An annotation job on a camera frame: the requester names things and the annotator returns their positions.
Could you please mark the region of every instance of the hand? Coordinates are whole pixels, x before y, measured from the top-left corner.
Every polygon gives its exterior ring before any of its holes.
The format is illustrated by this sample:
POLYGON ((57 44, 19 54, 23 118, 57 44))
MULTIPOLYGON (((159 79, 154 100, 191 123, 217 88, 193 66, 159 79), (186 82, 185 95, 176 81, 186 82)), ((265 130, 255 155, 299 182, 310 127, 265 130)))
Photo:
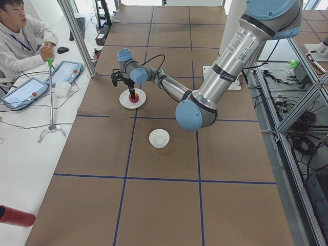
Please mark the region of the hand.
POLYGON ((50 42, 50 41, 45 41, 45 46, 50 46, 50 47, 53 47, 53 46, 56 46, 56 44, 50 42))
POLYGON ((46 61, 47 59, 49 58, 53 58, 53 50, 52 50, 52 47, 50 46, 42 46, 41 48, 41 57, 44 61, 46 61))

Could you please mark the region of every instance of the keyboard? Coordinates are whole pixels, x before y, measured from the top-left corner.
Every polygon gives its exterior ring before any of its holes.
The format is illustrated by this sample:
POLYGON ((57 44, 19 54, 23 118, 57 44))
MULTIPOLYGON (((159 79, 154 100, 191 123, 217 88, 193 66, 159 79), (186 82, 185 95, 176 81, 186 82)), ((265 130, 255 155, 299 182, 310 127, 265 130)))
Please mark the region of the keyboard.
MULTIPOLYGON (((84 39, 85 33, 86 33, 86 19, 84 17, 78 17, 78 18, 75 18, 75 19, 76 19, 78 28, 81 31, 82 37, 84 39)), ((74 37, 73 37, 73 33, 71 32, 70 33, 70 41, 73 41, 73 40, 74 40, 74 37)))

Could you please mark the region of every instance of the red object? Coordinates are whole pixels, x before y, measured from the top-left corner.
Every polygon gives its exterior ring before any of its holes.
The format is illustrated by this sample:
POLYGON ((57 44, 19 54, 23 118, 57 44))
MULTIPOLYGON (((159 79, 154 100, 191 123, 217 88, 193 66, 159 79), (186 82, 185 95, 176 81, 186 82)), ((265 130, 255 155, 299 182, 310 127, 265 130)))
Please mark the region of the red object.
POLYGON ((139 101, 139 95, 136 92, 134 92, 134 94, 135 94, 135 99, 132 99, 131 94, 129 94, 129 100, 130 100, 130 102, 135 104, 139 101))
POLYGON ((34 224, 35 215, 6 206, 0 206, 0 223, 19 227, 30 227, 34 224))

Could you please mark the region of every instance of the tripod base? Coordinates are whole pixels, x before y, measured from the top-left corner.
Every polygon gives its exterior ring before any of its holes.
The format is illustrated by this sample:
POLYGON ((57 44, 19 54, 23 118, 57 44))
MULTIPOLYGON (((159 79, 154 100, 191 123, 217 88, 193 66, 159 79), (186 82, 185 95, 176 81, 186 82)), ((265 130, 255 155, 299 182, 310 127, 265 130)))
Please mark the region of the tripod base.
POLYGON ((45 137, 45 135, 46 135, 47 133, 49 133, 49 132, 50 132, 50 133, 54 133, 54 132, 57 132, 57 131, 62 132, 63 136, 64 136, 65 138, 67 138, 66 133, 65 133, 65 131, 63 130, 63 128, 61 128, 61 127, 59 127, 59 126, 49 126, 48 129, 44 129, 44 130, 41 132, 41 134, 40 134, 40 138, 39 138, 39 140, 38 140, 37 142, 41 142, 41 141, 44 139, 44 137, 45 137))

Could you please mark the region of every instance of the blue joint cap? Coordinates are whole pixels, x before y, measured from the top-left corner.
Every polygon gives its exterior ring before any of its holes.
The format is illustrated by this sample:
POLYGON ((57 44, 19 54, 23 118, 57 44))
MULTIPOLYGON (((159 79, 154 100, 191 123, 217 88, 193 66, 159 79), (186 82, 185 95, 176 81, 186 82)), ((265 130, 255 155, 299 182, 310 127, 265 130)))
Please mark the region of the blue joint cap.
POLYGON ((296 0, 247 0, 246 9, 253 18, 267 20, 285 14, 295 3, 296 0))
POLYGON ((135 68, 130 73, 130 78, 138 85, 142 85, 148 80, 148 74, 143 68, 135 68))
POLYGON ((126 60, 132 59, 133 54, 129 49, 120 49, 117 52, 117 60, 120 62, 125 62, 126 60))
POLYGON ((187 131, 196 131, 203 123, 199 107, 190 100, 183 100, 178 104, 175 116, 178 124, 187 131))
POLYGON ((276 35, 272 38, 272 40, 295 37, 297 34, 299 34, 300 31, 301 31, 301 26, 296 27, 294 29, 277 32, 276 35))

